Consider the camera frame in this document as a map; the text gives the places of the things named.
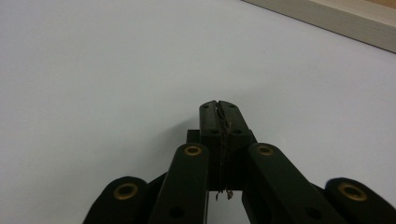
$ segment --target white table surface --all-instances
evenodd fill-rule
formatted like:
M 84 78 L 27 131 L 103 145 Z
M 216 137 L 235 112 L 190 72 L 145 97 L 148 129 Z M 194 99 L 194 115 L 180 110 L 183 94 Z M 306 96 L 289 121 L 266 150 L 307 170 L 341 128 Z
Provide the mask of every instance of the white table surface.
M 81 223 L 164 173 L 198 106 L 238 105 L 312 183 L 396 205 L 396 55 L 245 2 L 2 1 L 0 222 Z M 211 194 L 208 223 L 248 223 Z

